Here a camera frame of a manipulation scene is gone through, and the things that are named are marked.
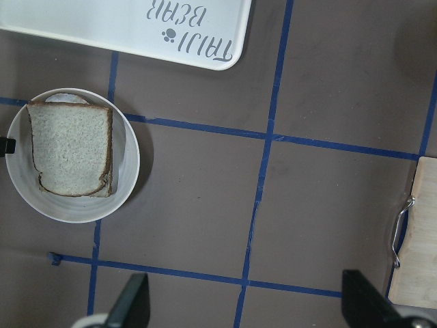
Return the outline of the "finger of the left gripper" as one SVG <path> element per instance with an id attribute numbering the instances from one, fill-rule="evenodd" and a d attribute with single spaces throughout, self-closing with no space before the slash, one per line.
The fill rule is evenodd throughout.
<path id="1" fill-rule="evenodd" d="M 7 154 L 14 154 L 16 149 L 16 140 L 0 136 L 0 157 Z"/>

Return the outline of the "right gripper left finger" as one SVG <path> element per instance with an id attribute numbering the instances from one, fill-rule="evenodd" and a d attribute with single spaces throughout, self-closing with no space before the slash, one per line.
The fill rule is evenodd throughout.
<path id="1" fill-rule="evenodd" d="M 150 321 L 150 310 L 147 273 L 132 274 L 111 308 L 104 327 L 146 328 Z"/>

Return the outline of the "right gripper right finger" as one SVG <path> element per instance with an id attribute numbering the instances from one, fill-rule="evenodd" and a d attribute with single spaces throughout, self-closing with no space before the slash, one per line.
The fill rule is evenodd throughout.
<path id="1" fill-rule="evenodd" d="M 341 313 L 348 327 L 415 327 L 402 317 L 359 270 L 343 270 Z"/>

